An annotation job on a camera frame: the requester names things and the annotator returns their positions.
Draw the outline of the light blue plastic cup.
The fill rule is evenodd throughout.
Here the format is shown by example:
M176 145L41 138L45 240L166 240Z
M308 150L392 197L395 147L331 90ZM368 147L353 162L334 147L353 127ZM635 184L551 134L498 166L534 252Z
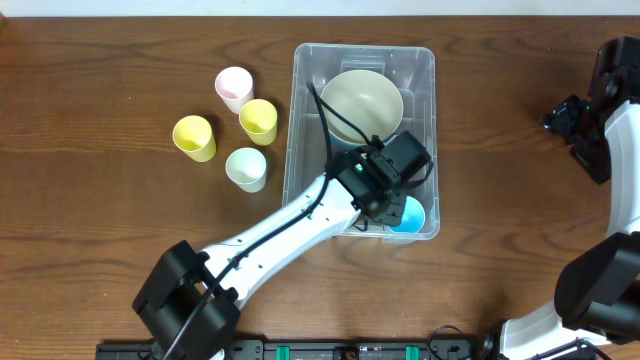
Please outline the light blue plastic cup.
M415 198L406 198L401 223L390 227L395 233L418 233L424 226L426 213L422 204Z

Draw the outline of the pale green plastic cup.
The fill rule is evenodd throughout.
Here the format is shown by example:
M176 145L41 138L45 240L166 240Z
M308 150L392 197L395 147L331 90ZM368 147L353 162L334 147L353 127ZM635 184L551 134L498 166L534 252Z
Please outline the pale green plastic cup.
M257 149L245 147L235 150L225 163L227 177L247 193L256 193L266 184L267 161Z

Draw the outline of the dark blue bowl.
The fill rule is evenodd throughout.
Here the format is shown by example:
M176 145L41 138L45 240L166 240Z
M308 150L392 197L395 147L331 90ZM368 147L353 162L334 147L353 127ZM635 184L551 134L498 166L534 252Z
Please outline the dark blue bowl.
M332 129L329 129L329 135L330 135L330 139L331 142L333 144L336 144L338 146L342 146L344 148L347 149L353 149L359 146L364 146L366 145L366 142L362 139L356 140L356 141L352 141L352 140L345 140L343 138L341 138L339 136L338 132L334 132ZM380 136L379 139L382 141L383 144L387 145L391 140L395 139L397 137L396 133L390 134L387 137L382 137Z

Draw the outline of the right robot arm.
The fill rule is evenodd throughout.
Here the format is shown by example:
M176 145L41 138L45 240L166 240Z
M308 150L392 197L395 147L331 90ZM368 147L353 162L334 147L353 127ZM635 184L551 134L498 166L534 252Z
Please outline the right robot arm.
M563 269L551 302L487 337L482 359L603 359L603 346L639 338L638 72L602 76L592 108L611 164L607 237Z

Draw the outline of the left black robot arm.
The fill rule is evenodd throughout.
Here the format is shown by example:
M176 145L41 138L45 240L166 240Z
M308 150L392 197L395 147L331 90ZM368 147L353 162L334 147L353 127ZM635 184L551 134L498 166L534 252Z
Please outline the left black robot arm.
M248 299L273 275L359 218L396 226L406 185L429 164L391 146L337 154L293 202L243 233L195 251L165 251L132 307L166 359L211 359L230 342Z

